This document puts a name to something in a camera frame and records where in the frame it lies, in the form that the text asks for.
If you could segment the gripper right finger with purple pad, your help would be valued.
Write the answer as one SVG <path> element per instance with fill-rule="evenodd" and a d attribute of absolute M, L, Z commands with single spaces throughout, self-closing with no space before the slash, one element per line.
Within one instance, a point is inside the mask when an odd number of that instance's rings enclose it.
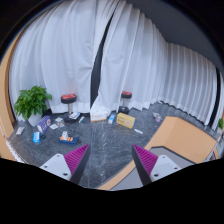
<path fill-rule="evenodd" d="M 132 157 L 144 186 L 180 170 L 168 156 L 157 156 L 135 144 L 132 145 Z"/>

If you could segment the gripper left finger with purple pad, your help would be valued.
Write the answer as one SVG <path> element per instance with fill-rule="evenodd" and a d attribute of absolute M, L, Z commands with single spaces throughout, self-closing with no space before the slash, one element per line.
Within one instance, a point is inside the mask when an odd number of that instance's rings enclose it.
<path fill-rule="evenodd" d="M 41 169 L 78 184 L 86 167 L 90 152 L 90 145 L 86 144 L 65 155 L 55 154 L 41 166 Z"/>

